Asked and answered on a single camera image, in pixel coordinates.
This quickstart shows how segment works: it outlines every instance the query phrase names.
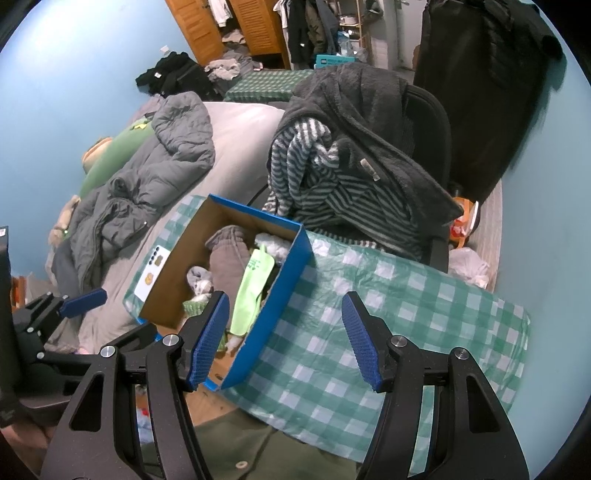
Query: wooden cabinet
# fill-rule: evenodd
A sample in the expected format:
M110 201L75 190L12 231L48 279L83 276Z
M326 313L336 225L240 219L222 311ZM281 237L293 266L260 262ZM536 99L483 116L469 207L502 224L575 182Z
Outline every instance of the wooden cabinet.
M166 0L166 3L201 65L222 56L222 36L207 0Z
M251 55L281 54L285 67L289 68L280 18L273 11L277 0L227 1ZM166 3L201 65L222 56L222 38L207 0L166 0Z

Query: blue cardboard box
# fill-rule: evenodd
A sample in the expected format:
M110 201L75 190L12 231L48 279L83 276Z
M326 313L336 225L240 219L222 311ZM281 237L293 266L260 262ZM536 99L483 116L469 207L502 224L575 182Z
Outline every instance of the blue cardboard box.
M193 297L186 274L195 265L209 267L210 252L205 247L205 242L226 225L243 227L248 233L246 243L249 247L254 245L256 234L266 232L289 240L291 249L238 352L233 357L226 353L223 358L214 360L205 382L210 390L232 387L246 378L275 328L312 253L310 241L301 224L210 195L187 224L171 251L163 247L157 249L158 245L154 245L154 255L160 261L158 265L154 265L154 261L146 266L141 279L149 278L150 284L146 285L145 281L140 280L135 292L137 296L145 297L139 322L148 321L165 329L178 328L183 318L183 301Z

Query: black clothing pile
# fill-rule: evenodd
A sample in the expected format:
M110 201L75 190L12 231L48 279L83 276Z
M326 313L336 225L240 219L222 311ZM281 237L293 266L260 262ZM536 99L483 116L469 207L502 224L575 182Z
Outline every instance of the black clothing pile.
M159 93L163 97L182 92L195 92L204 102L221 101L203 67L185 52L170 52L160 59L154 68L135 79L138 87L148 86L150 95Z

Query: orange object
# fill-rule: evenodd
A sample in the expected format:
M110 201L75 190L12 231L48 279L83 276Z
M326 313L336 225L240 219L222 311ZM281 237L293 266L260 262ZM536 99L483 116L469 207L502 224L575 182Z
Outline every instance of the orange object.
M456 218L449 228L449 239L456 244L456 248L461 248L474 228L478 214L478 202L472 203L462 197L454 197L454 200L464 210L464 213L461 217Z
M25 306L25 292L27 290L27 279L25 277L12 278L10 290L10 305L12 311Z

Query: striped sweater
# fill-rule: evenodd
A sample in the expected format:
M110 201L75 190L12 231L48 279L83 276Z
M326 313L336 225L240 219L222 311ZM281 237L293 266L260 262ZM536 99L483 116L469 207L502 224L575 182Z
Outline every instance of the striped sweater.
M276 214L318 233L347 225L366 241L420 260L421 236L402 190L355 174L343 163L328 127L318 120L300 118L284 128L271 146Z

